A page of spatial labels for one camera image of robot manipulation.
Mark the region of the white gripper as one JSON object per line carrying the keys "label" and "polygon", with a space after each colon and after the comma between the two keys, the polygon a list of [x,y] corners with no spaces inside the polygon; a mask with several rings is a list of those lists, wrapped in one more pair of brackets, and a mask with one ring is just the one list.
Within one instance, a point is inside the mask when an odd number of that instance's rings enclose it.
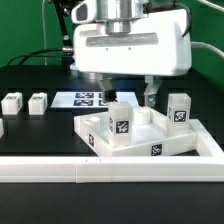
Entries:
{"label": "white gripper", "polygon": [[[144,104],[154,107],[160,76],[183,75],[192,64],[191,13],[171,0],[83,0],[71,11],[74,60],[81,72],[146,76]],[[112,79],[96,77],[104,102],[115,102]]]}

